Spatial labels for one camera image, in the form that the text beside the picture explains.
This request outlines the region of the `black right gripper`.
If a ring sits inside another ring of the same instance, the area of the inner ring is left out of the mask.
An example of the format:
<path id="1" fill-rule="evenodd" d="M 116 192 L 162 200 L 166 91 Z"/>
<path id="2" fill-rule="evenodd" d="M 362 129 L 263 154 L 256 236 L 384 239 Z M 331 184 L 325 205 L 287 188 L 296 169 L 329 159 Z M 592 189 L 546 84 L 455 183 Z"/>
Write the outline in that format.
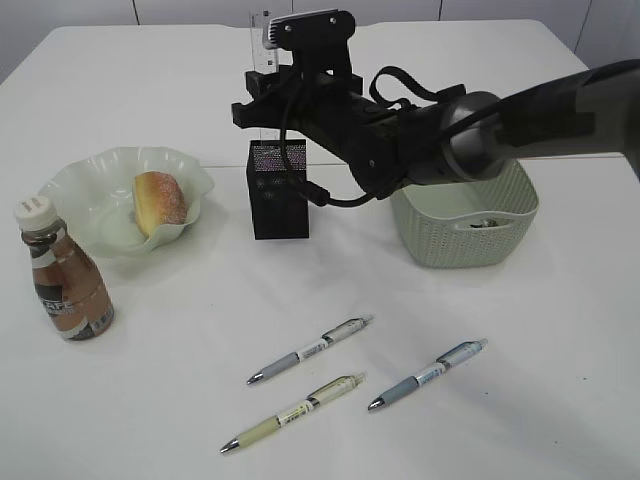
<path id="1" fill-rule="evenodd" d="M 233 123 L 242 128 L 287 129 L 326 150 L 343 150 L 347 137 L 380 119 L 380 106 L 328 74 L 305 85 L 291 65 L 276 73 L 245 74 L 248 104 L 231 105 Z"/>

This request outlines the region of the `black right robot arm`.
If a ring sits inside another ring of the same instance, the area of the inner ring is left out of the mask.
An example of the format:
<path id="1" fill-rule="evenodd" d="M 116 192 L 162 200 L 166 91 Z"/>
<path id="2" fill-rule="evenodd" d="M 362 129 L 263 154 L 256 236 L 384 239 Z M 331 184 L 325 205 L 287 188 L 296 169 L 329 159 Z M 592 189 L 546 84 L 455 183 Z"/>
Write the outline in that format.
<path id="1" fill-rule="evenodd" d="M 249 104 L 234 104 L 240 128 L 303 134 L 344 161 L 368 196 L 408 185 L 476 182 L 531 157 L 617 152 L 639 163 L 639 64 L 620 61 L 501 98 L 463 85 L 432 92 L 387 66 L 425 101 L 367 96 L 328 74 L 304 81 L 291 72 L 274 84 L 252 73 Z"/>

